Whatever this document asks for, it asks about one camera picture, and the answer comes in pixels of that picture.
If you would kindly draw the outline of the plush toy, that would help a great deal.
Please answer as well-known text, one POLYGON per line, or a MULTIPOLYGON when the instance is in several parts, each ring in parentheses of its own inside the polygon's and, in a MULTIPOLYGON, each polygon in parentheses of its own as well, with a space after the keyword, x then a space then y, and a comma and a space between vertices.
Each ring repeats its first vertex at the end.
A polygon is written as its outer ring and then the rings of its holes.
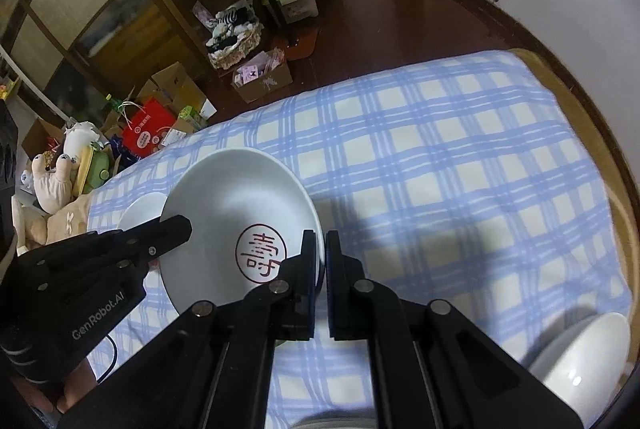
POLYGON ((75 167, 75 159, 66 154, 56 158, 51 170, 47 169, 42 154, 32 160, 35 195, 39 206, 48 215, 55 215, 72 201, 72 173, 75 167))

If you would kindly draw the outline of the open cardboard box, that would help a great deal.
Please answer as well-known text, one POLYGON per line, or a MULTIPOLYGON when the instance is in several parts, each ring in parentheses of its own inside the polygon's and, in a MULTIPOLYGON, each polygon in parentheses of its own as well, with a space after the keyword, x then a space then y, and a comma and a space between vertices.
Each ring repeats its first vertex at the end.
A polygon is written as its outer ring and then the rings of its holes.
POLYGON ((212 118, 217 112, 212 102, 179 62, 157 71, 145 82, 137 95, 137 100, 146 103, 150 98, 157 100, 176 116, 188 106, 205 120, 212 118))

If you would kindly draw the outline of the cardboard box with pink items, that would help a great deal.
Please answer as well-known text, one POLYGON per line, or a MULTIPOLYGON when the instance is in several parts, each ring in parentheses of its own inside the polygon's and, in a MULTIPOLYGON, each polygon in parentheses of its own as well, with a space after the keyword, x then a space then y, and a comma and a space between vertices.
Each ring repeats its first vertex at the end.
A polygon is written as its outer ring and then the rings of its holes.
POLYGON ((247 104, 292 83, 284 51, 280 48, 258 53, 236 67, 232 74, 232 86, 247 104))

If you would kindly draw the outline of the white bowl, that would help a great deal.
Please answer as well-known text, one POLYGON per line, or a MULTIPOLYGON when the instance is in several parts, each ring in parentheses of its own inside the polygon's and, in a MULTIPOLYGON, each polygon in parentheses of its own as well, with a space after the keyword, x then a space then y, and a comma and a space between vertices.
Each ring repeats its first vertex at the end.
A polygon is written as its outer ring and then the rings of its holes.
POLYGON ((553 339, 528 370, 588 428, 612 400, 629 348, 625 316, 617 312, 591 315, 553 339))

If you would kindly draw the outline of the wicker basket with clothes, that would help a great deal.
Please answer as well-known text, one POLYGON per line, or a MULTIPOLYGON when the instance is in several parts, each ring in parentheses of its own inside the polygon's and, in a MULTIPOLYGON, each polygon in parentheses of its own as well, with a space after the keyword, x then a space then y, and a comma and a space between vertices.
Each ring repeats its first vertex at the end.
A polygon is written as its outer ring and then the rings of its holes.
POLYGON ((215 69, 226 70, 239 63, 262 40, 262 23, 249 6, 232 6, 218 12, 212 36, 205 48, 215 69))

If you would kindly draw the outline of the red paper bag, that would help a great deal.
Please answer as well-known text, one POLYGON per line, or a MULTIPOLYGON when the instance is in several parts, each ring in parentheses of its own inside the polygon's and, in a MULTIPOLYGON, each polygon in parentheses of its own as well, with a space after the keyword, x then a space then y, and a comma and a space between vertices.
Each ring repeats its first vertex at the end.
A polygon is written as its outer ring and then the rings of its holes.
POLYGON ((151 98, 127 122, 122 131, 122 144, 131 154, 148 157, 160 149, 160 142, 176 119, 171 110, 151 98))

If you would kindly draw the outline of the small white plate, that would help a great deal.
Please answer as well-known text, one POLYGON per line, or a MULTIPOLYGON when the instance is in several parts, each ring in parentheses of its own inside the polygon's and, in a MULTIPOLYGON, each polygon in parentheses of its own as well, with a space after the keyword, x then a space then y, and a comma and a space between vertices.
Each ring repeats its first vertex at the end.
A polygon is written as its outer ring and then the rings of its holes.
POLYGON ((158 219, 162 214, 167 196, 163 193, 153 192, 141 196, 135 200, 122 214, 117 228, 128 231, 134 227, 158 219))

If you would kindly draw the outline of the blue plaid cloth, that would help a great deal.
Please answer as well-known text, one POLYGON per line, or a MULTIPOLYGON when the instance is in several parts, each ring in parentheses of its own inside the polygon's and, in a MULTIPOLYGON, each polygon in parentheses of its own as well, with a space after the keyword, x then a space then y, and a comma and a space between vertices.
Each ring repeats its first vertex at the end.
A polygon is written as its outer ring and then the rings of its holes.
POLYGON ((616 164, 578 100, 522 54, 368 74, 191 134, 101 187, 90 227, 114 229, 228 147, 288 166, 371 279, 449 300, 523 364, 584 317, 634 308, 616 164))

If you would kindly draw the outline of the white plate red character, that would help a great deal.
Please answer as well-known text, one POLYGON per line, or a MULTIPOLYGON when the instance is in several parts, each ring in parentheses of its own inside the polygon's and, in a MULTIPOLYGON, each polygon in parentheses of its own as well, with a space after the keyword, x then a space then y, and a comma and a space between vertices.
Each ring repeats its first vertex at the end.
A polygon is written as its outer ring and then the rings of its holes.
POLYGON ((297 176, 252 148, 216 150, 171 189, 160 219, 182 215, 190 238, 160 257, 160 275, 178 313, 194 302, 226 305, 281 276, 302 252, 303 233, 316 234, 316 271, 324 263, 318 212, 297 176))

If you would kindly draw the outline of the green toy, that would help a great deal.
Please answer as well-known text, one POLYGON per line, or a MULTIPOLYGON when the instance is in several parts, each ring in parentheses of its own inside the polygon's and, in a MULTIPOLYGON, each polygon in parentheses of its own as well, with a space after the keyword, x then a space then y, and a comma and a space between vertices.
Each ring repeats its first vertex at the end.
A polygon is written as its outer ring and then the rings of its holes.
POLYGON ((85 146, 80 154, 80 161, 73 187, 75 197, 90 194, 101 187, 112 177, 111 149, 98 142, 85 146))

